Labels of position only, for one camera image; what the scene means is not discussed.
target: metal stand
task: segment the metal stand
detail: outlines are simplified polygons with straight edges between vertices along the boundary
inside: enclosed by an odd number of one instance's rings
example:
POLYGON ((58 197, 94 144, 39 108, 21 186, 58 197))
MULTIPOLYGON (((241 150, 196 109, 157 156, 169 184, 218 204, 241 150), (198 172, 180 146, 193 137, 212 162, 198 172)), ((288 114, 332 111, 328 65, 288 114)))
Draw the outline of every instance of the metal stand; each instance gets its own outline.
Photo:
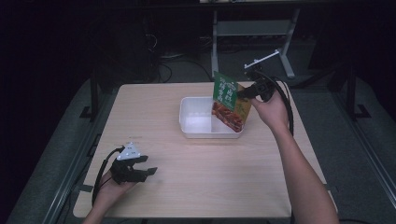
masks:
POLYGON ((295 75, 287 57, 291 38, 294 33, 300 9, 294 9, 291 20, 281 21, 218 21, 218 12, 213 17, 213 47, 212 47, 212 77, 219 71, 218 63, 218 36, 232 35, 285 35, 286 41, 279 49, 279 57, 288 78, 295 75))

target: table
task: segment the table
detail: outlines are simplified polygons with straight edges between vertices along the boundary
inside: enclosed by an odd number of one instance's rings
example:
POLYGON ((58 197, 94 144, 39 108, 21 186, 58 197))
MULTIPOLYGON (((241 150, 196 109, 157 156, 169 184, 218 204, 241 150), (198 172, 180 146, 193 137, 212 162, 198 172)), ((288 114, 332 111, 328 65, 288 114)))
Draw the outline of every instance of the table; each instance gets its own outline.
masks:
MULTIPOLYGON (((247 87, 251 83, 241 82, 247 87)), ((213 83, 124 85, 108 117, 84 185, 93 186, 111 150, 134 142, 148 161, 136 169, 158 167, 108 213, 108 217, 289 217, 290 202, 276 141, 252 107, 237 139, 188 139, 178 123, 180 101, 211 96, 213 83)), ((315 152, 294 102, 295 138, 323 183, 315 152)), ((115 156, 109 160, 109 167, 115 156)), ((90 192, 81 191, 76 217, 91 209, 90 192)))

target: dark background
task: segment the dark background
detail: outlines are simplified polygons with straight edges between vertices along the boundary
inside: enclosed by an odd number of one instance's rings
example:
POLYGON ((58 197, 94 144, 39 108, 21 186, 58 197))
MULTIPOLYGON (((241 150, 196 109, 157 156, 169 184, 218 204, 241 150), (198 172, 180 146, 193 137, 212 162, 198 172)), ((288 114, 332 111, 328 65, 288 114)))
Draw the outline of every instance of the dark background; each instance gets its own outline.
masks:
MULTIPOLYGON (((141 18, 141 14, 131 15, 127 10, 109 13, 98 8, 101 4, 96 1, 1 3, 2 223, 7 220, 71 99, 99 66, 91 36, 97 34, 95 27, 114 18, 128 18, 136 25, 135 21, 141 18)), ((304 7, 294 36, 300 40, 314 37, 318 41, 313 68, 326 68, 345 55, 351 56, 359 76, 373 87, 378 101, 393 118, 396 118, 395 11, 395 6, 387 1, 377 1, 368 7, 365 4, 304 7)), ((142 27, 161 39, 163 50, 186 49, 194 46, 196 37, 211 32, 210 11, 172 11, 171 14, 156 11, 150 15, 151 20, 142 27)), ((233 16, 242 14, 224 15, 234 19, 233 16)))

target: person's right hand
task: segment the person's right hand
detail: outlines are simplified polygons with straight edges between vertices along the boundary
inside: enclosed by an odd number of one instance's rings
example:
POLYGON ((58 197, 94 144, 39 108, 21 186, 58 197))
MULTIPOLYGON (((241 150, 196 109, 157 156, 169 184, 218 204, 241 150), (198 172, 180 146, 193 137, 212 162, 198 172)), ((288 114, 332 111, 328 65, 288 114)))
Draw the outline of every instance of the person's right hand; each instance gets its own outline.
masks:
POLYGON ((250 99, 250 102, 256 108, 262 121, 272 131, 289 128, 288 112, 278 91, 275 91, 271 99, 266 103, 257 99, 250 99))

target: gray floor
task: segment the gray floor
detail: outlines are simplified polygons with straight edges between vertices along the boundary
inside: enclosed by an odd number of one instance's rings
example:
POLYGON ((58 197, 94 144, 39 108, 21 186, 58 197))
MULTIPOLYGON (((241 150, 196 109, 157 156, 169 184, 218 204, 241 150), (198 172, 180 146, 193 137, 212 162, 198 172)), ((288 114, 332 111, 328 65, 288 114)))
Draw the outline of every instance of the gray floor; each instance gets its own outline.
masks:
MULTIPOLYGON (((271 58, 262 64, 264 71, 281 77, 290 85, 299 83, 316 73, 307 70, 314 43, 293 42, 289 58, 296 78, 286 79, 280 60, 271 58)), ((219 71, 236 80, 246 80, 243 64, 251 63, 273 52, 275 46, 260 50, 244 50, 234 54, 220 54, 219 71)), ((166 63, 173 75, 169 82, 207 82, 210 71, 210 54, 203 53, 199 59, 183 57, 166 63)), ((169 71, 161 67, 166 77, 169 71)), ((376 175, 365 146, 354 131, 358 127, 369 145, 383 162, 389 175, 396 180, 396 124, 375 99, 371 88, 358 79, 357 104, 364 105, 370 119, 350 123, 345 115, 343 92, 333 94, 325 86, 325 77, 304 90, 293 90, 294 101, 317 154, 318 161, 332 191, 340 218, 353 218, 369 223, 390 224, 396 221, 396 211, 384 186, 376 175)), ((106 124, 106 118, 117 96, 100 94, 100 114, 95 122, 81 119, 84 106, 90 105, 90 85, 87 81, 76 94, 64 113, 58 128, 23 191, 8 223, 80 223, 73 216, 73 206, 80 183, 90 162, 87 153, 94 150, 95 137, 106 124)), ((107 218, 104 223, 140 223, 140 219, 124 220, 107 218)), ((269 219, 271 223, 288 223, 287 218, 269 219)), ((195 219, 153 219, 148 223, 201 223, 195 219)), ((266 219, 215 219, 213 223, 266 223, 266 219)))

